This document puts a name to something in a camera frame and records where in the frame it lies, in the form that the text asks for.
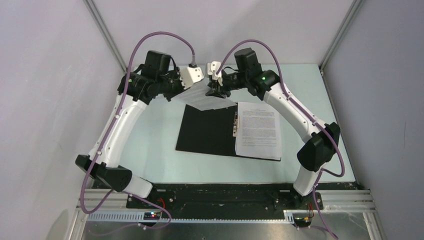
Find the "white text-printed paper sheet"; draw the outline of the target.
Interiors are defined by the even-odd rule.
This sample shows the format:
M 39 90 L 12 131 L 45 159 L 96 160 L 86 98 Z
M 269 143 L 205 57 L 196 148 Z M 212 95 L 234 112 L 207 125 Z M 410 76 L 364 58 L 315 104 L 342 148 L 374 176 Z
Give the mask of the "white text-printed paper sheet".
M 237 104 L 228 98 L 206 96 L 210 88 L 204 82 L 195 83 L 192 87 L 174 97 L 186 105 L 200 111 L 218 110 L 236 106 Z

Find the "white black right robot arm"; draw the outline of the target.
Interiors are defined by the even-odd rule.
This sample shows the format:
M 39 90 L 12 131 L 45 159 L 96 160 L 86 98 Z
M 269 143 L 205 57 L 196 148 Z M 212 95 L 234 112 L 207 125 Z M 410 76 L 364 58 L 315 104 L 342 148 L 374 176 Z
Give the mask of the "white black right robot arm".
M 318 184 L 324 166 L 334 155 L 341 157 L 339 149 L 340 127 L 327 124 L 312 114 L 290 92 L 273 70 L 251 73 L 241 71 L 227 74 L 208 69 L 210 96 L 226 98 L 233 90 L 246 88 L 251 95 L 274 108 L 298 133 L 304 146 L 298 151 L 301 165 L 290 195 L 291 204 L 303 209 L 311 201 L 310 193 Z

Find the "white blank-backed paper sheet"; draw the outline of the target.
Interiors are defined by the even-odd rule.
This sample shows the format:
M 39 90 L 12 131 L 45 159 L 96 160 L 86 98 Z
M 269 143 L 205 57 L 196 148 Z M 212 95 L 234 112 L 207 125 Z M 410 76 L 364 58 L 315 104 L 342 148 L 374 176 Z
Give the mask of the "white blank-backed paper sheet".
M 239 102 L 234 149 L 240 157 L 280 161 L 280 114 L 266 103 Z

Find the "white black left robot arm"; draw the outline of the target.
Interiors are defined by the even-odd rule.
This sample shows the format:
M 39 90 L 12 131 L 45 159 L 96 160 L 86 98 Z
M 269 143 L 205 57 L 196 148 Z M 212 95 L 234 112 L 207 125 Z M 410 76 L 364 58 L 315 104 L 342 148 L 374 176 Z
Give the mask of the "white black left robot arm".
M 133 127 L 158 95 L 170 101 L 192 86 L 192 68 L 178 66 L 162 70 L 141 64 L 125 74 L 117 88 L 117 96 L 104 129 L 88 154 L 79 154 L 75 164 L 85 173 L 83 182 L 98 180 L 118 193 L 138 196 L 145 208 L 157 204 L 153 184 L 122 166 L 121 156 Z

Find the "red and black folder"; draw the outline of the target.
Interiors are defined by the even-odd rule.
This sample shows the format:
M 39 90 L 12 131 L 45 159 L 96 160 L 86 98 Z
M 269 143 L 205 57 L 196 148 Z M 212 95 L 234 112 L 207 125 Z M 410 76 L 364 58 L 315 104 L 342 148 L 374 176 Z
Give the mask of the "red and black folder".
M 176 150 L 191 153 L 240 157 L 235 153 L 233 122 L 238 105 L 198 110 L 187 105 L 176 143 Z

